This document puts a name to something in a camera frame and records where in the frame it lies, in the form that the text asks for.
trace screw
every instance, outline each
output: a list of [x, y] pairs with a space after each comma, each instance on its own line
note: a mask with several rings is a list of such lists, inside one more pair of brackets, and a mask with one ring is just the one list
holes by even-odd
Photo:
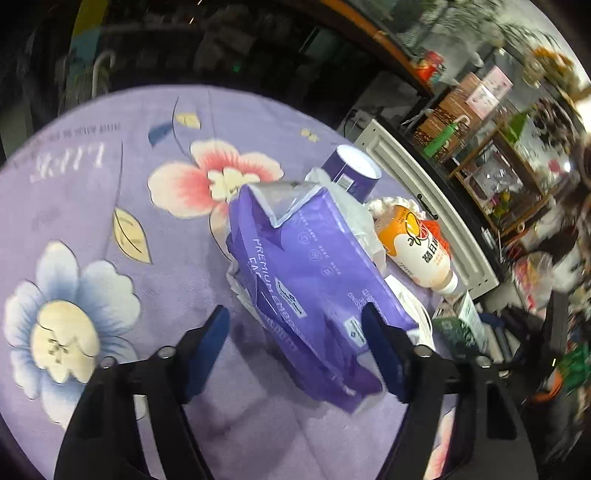
[[482, 368], [490, 368], [492, 365], [491, 359], [483, 355], [476, 357], [476, 363]]
[[158, 350], [158, 356], [162, 359], [170, 358], [176, 353], [176, 348], [173, 346], [163, 346]]
[[414, 348], [414, 352], [422, 358], [428, 358], [433, 354], [433, 350], [431, 350], [427, 345], [417, 345]]
[[110, 368], [117, 363], [117, 360], [113, 356], [106, 356], [100, 361], [102, 368]]

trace flower print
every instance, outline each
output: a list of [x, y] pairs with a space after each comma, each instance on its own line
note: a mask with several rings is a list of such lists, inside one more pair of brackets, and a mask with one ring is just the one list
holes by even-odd
[[152, 172], [152, 202], [177, 218], [210, 215], [209, 225], [222, 252], [226, 247], [228, 202], [245, 183], [275, 181], [283, 176], [279, 163], [262, 153], [240, 155], [221, 140], [191, 143], [196, 165], [169, 162]]
[[443, 467], [449, 450], [449, 443], [452, 439], [453, 420], [455, 415], [456, 409], [453, 408], [447, 412], [439, 422], [437, 436], [439, 437], [440, 443], [431, 452], [427, 469], [423, 475], [424, 480], [439, 478], [443, 473]]
[[[139, 317], [131, 280], [100, 260], [79, 271], [76, 257], [61, 242], [47, 245], [37, 263], [36, 283], [23, 281], [6, 301], [4, 336], [12, 346], [14, 381], [28, 398], [64, 429], [96, 364], [138, 359], [119, 335]], [[137, 412], [145, 411], [136, 399]]]

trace purple paper cup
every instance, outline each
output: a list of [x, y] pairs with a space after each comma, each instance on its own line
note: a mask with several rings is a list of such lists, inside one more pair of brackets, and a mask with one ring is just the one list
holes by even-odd
[[339, 145], [322, 165], [330, 179], [361, 203], [365, 202], [382, 170], [367, 153], [351, 145]]

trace cabinet handle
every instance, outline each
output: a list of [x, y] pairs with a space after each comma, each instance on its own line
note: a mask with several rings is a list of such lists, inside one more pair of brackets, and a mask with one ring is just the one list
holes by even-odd
[[422, 194], [422, 193], [419, 193], [419, 194], [417, 195], [417, 199], [418, 199], [418, 201], [419, 201], [419, 202], [421, 202], [421, 205], [423, 206], [423, 208], [425, 209], [425, 211], [426, 211], [426, 212], [427, 212], [429, 215], [431, 215], [431, 217], [433, 218], [433, 220], [439, 220], [439, 215], [438, 215], [438, 214], [436, 214], [436, 213], [433, 213], [433, 212], [431, 211], [431, 209], [429, 208], [429, 205], [427, 205], [427, 204], [425, 203], [425, 200], [423, 200], [423, 194]]

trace yellow leaf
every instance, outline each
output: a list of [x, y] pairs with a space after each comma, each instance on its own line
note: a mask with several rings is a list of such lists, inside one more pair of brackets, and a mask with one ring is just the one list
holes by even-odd
[[125, 255], [138, 262], [152, 263], [144, 229], [133, 215], [120, 208], [115, 208], [113, 235]]
[[178, 123], [189, 128], [201, 128], [201, 121], [195, 113], [177, 113], [174, 118]]

